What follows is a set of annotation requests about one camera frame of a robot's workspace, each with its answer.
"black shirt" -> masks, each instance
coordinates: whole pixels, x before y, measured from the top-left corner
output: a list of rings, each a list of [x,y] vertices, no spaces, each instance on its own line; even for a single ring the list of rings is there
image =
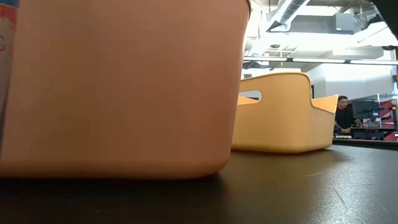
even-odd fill
[[[354,124],[353,111],[348,108],[343,110],[337,108],[335,121],[343,129],[350,128]]]

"dark hair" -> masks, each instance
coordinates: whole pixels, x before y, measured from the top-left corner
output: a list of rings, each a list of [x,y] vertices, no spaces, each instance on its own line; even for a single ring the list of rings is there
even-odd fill
[[[339,96],[338,101],[341,101],[341,100],[348,100],[348,97],[347,96]]]

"yellow bin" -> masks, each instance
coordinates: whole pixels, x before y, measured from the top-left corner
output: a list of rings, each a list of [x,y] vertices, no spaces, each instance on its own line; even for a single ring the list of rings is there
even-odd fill
[[[261,99],[240,96],[233,149],[298,153],[331,145],[337,95],[311,99],[305,73],[275,73],[241,81],[239,92],[259,91]]]
[[[248,3],[21,1],[0,95],[0,176],[185,179],[223,168]]]

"bin handle cutout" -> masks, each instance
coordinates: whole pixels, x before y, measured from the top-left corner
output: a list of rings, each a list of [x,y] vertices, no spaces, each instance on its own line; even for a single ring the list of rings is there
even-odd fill
[[[239,93],[238,105],[258,103],[261,101],[261,92],[258,90],[244,91]]]

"table surface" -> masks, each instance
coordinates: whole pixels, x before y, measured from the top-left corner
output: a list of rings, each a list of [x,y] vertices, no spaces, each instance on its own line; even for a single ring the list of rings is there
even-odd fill
[[[183,181],[0,179],[0,223],[398,223],[398,151],[234,152]]]

